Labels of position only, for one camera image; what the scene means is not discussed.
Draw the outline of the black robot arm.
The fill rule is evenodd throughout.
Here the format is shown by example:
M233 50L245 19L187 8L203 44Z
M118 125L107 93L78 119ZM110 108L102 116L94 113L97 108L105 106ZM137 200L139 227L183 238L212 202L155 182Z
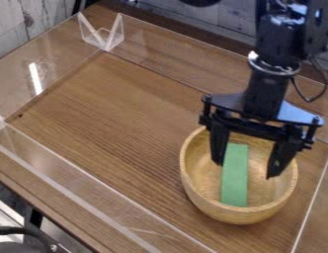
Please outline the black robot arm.
M301 63L313 62L328 47L328 0L261 0L257 44L249 54L252 76L245 92L202 97L199 123L210 133L210 156L225 163L230 133L270 140L268 176L285 170L296 154L312 147L324 125L320 116L285 100Z

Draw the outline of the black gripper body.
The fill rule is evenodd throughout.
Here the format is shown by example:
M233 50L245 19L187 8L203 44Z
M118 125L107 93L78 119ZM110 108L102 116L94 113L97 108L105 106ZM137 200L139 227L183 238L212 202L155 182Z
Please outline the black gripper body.
M285 100L288 84L298 90L294 77L300 69L300 63L252 65L249 86L242 93L206 94L199 123L209 132L212 124L218 122L230 132L261 139L300 138L302 149L309 149L324 120Z

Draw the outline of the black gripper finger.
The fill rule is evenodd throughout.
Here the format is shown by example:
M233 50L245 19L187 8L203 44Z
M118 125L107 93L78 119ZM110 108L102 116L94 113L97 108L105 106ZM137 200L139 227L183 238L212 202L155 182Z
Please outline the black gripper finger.
M229 136L228 128L221 123L214 122L210 128L210 150L212 160L217 165L224 164Z
M266 178L278 177L297 152L302 149L300 138L269 139L268 140L268 173Z

